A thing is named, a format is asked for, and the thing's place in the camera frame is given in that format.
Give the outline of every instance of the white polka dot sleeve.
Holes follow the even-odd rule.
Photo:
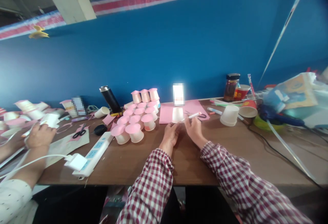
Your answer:
[[[0,184],[0,224],[5,224],[22,210],[32,198],[31,187],[22,180],[7,180]]]

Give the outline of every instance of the power strip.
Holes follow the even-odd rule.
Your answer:
[[[75,170],[73,175],[77,177],[89,177],[113,138],[114,137],[111,135],[111,132],[104,133],[85,156],[88,161],[85,163],[83,168],[79,171]]]

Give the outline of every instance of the red paper cup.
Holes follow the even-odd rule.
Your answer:
[[[250,86],[240,85],[240,87],[236,88],[234,100],[239,101],[244,99],[249,90]]]
[[[255,117],[257,116],[257,107],[254,100],[245,100],[243,105],[239,109],[239,114],[243,117]]]

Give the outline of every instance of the phone screen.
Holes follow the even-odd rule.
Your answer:
[[[183,83],[173,83],[174,106],[185,105],[185,89]]]

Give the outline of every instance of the black cable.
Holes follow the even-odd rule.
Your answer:
[[[279,151],[277,151],[276,149],[274,149],[270,144],[269,142],[267,141],[267,139],[259,134],[258,132],[255,132],[254,130],[252,130],[250,128],[250,125],[247,126],[248,130],[249,131],[252,131],[253,133],[257,134],[258,136],[260,136],[266,143],[267,145],[272,149],[274,150],[276,153],[278,153],[279,155],[281,155],[284,159],[286,159],[291,165],[293,165],[296,169],[298,169],[308,180],[310,180],[313,184],[315,184],[317,187],[319,187],[320,189],[323,189],[322,186],[320,186],[318,183],[316,183],[313,179],[311,179],[306,173],[303,172],[303,170],[301,170],[295,163],[293,163],[291,160],[289,160],[287,157],[285,157],[283,154],[281,154]]]
[[[315,135],[319,136],[320,138],[322,138],[324,141],[326,141],[328,143],[328,140],[326,140],[324,137],[322,137],[320,134],[318,134],[316,131],[314,131],[313,129],[307,127],[307,126],[303,126],[304,128],[306,128],[307,130],[309,130],[310,132],[314,133]]]

